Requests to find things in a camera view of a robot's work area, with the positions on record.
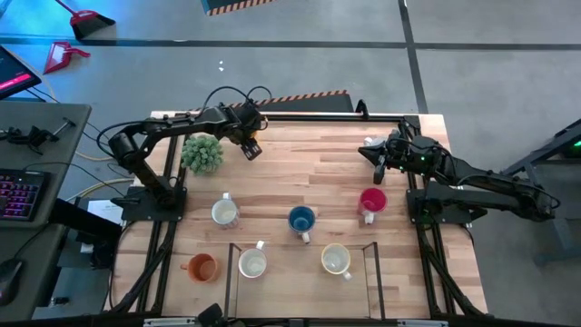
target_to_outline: keyboard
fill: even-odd
[[[0,169],[0,222],[34,219],[50,174]]]

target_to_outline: orange mug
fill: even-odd
[[[196,254],[188,263],[180,265],[194,282],[213,282],[220,274],[218,261],[206,253]]]

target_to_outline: black robotic arm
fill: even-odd
[[[387,140],[363,146],[359,152],[375,165],[374,183],[381,183],[385,169],[396,168],[426,177],[424,190],[409,190],[410,216],[438,223],[470,223],[487,213],[485,208],[509,210],[536,222],[553,219],[558,200],[529,180],[485,171],[453,157],[436,140],[415,136],[407,140],[394,130]],[[489,192],[449,186],[471,185]]]
[[[145,162],[154,146],[163,138],[206,133],[217,139],[227,137],[234,144],[239,144],[248,160],[253,160],[261,152],[254,133],[261,129],[261,115],[254,102],[247,102],[234,111],[229,106],[220,104],[206,108],[196,116],[186,113],[184,116],[163,119],[150,118],[124,127],[109,140],[113,158],[130,173],[135,173],[143,186],[149,191],[157,205],[170,208],[176,204],[176,192],[169,181],[158,176]],[[141,145],[134,137],[145,135]]]

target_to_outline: wooden table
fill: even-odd
[[[174,112],[154,112],[153,116],[163,114]],[[419,120],[422,134],[449,148],[442,115],[424,114]],[[173,246],[163,314],[193,316],[214,302],[223,308],[229,243],[252,247],[262,240],[266,242],[268,271],[258,280],[239,276],[237,285],[233,284],[237,286],[234,291],[238,291],[233,303],[239,318],[379,318],[378,285],[374,282],[377,279],[368,262],[373,259],[359,254],[360,248],[372,242],[379,245],[386,317],[429,317],[418,237],[407,217],[406,175],[386,171],[380,188],[387,194],[389,204],[374,224],[365,225],[356,213],[360,192],[374,186],[373,167],[357,153],[357,148],[365,137],[387,136],[393,128],[396,125],[392,123],[271,121],[269,128],[258,134],[263,153],[252,162],[246,160],[238,146],[222,140],[225,163],[216,174],[187,174],[189,199]],[[168,139],[159,142],[147,160],[159,174],[168,144]],[[179,160],[180,155],[176,155],[174,172]],[[210,216],[212,205],[223,192],[230,192],[241,210],[240,224],[233,230],[220,229]],[[287,223],[289,210],[297,205],[307,205],[317,214],[310,245],[304,245]],[[123,297],[141,273],[151,229],[151,223],[135,223],[124,236],[114,274],[114,302]],[[485,312],[477,261],[467,232],[456,225],[442,225],[441,234],[450,274],[476,307]],[[344,282],[323,271],[320,250],[329,243],[350,248],[350,270],[355,276],[352,281]],[[187,263],[196,253],[209,253],[220,261],[222,272],[216,282],[193,283],[180,269],[180,264]],[[434,283],[438,303],[444,308],[439,278]],[[153,277],[148,307],[155,285],[157,275]]]

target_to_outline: black floor stripe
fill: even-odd
[[[424,85],[421,83],[421,74],[419,73],[418,54],[414,46],[414,35],[411,32],[411,23],[409,21],[408,7],[405,0],[398,0],[399,15],[401,16],[401,23],[403,24],[403,34],[406,38],[408,49],[409,70],[411,71],[411,82],[414,85],[414,93],[416,94],[416,103],[418,104],[418,112],[420,114],[428,113],[428,104],[426,102],[426,95],[424,94]]]
[[[405,49],[404,42],[334,42],[334,41],[196,41],[196,40],[83,40],[74,38],[0,37],[4,45],[51,45],[66,41],[71,45],[132,47],[262,47],[262,48],[339,48],[339,49]]]
[[[420,50],[491,50],[491,51],[580,51],[578,44],[456,44],[415,43]]]

